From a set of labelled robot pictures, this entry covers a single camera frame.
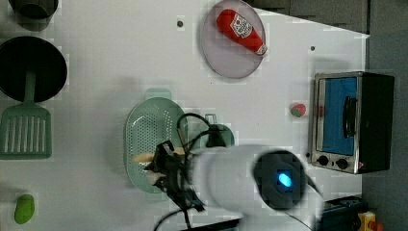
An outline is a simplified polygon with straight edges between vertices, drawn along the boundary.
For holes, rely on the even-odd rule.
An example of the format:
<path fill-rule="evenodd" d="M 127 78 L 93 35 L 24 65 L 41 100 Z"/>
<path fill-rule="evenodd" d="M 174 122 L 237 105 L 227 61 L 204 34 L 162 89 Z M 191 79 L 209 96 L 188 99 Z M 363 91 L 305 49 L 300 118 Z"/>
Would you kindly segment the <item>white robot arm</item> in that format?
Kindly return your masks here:
<path fill-rule="evenodd" d="M 195 149 L 166 141 L 146 170 L 181 211 L 219 208 L 242 215 L 238 231 L 315 231 L 322 195 L 292 152 L 261 144 Z"/>

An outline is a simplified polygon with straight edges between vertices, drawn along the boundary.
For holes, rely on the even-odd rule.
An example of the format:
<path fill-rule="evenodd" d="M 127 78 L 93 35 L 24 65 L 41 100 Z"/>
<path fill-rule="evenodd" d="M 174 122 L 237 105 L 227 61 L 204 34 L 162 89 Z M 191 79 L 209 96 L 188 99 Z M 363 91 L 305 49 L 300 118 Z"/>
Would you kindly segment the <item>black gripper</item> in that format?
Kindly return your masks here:
<path fill-rule="evenodd" d="M 192 187 L 191 164 L 177 152 L 171 141 L 156 146 L 150 170 L 159 173 L 153 185 L 165 193 L 181 210 L 204 211 L 204 203 Z"/>

